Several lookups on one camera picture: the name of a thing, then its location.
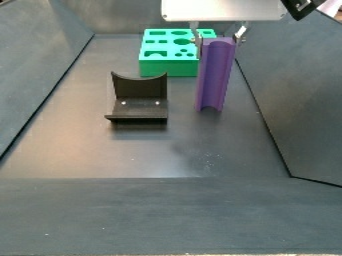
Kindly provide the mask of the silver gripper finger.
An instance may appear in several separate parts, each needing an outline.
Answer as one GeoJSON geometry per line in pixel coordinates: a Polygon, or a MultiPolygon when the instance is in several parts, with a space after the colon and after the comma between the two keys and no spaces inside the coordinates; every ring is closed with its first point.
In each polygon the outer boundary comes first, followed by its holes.
{"type": "Polygon", "coordinates": [[[249,29],[249,23],[243,22],[241,24],[241,27],[239,27],[238,31],[234,33],[234,41],[235,41],[237,44],[239,44],[243,41],[247,29],[249,29]]]}
{"type": "Polygon", "coordinates": [[[202,56],[202,36],[198,32],[199,21],[190,21],[190,29],[194,34],[193,42],[197,46],[197,56],[202,56]]]}

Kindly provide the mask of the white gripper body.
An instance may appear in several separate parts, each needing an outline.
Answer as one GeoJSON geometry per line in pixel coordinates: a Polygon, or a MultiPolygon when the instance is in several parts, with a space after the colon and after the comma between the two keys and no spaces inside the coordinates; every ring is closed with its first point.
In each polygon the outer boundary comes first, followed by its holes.
{"type": "Polygon", "coordinates": [[[288,10],[281,0],[162,0],[170,22],[279,20],[288,10]]]}

